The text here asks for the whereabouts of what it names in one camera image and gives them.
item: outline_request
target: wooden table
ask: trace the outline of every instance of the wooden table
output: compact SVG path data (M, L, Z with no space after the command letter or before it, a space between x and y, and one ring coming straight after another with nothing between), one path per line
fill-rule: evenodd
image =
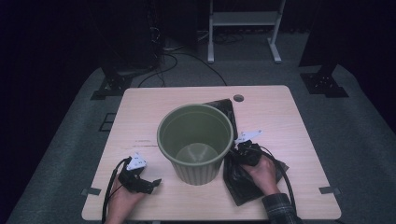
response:
M244 101L233 100L236 94ZM336 219L340 208L332 193L319 188L329 182L290 91L285 86L188 87L129 89L124 93L92 188L98 196L88 195L82 211L87 220L101 219L106 186L112 170L124 158L139 152L148 162L142 178L163 182L140 203L130 219L135 220L262 220L267 219L261 200L236 206L218 176L202 186L191 186L176 175L170 161L157 146L156 133L163 117L186 104L202 104L230 98L238 132L263 130L252 139L267 147L285 162L294 191L298 216L302 219ZM288 192L284 179L278 186Z

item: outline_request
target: dark background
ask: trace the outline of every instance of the dark background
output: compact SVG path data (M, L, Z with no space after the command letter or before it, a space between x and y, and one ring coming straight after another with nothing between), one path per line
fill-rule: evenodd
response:
M23 193L81 85L100 66L98 53L108 50L97 32L100 23L92 19L91 13L98 12L90 7L92 2L106 4L105 0L0 3L1 93L5 103L1 110L2 223ZM275 0L215 3L216 10L227 11L277 6ZM208 1L168 0L156 4L164 34L194 44L191 31L207 27ZM335 51L339 63L357 78L393 130L394 8L390 0L288 0L281 23L281 32L310 32L301 66L322 64ZM114 19L114 14L109 15L109 20ZM185 30L174 29L173 24ZM114 32L107 40L117 42L123 36ZM136 59L134 48L129 52L130 60Z

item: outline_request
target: human hand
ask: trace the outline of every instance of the human hand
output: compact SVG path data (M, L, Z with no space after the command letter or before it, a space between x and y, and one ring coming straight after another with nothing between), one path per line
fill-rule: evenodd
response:
M261 156L256 166L241 164L242 168L252 177L256 186L265 196L280 193L276 185L276 168L274 163L265 156Z
M122 187L118 175L114 179L110 195L106 224L123 223L134 207L146 196L145 193L130 192Z

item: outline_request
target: sleeve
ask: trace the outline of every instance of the sleeve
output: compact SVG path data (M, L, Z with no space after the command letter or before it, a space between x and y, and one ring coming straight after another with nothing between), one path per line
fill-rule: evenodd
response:
M262 198L262 203L271 224L304 224L294 212L288 195L284 193L268 195Z

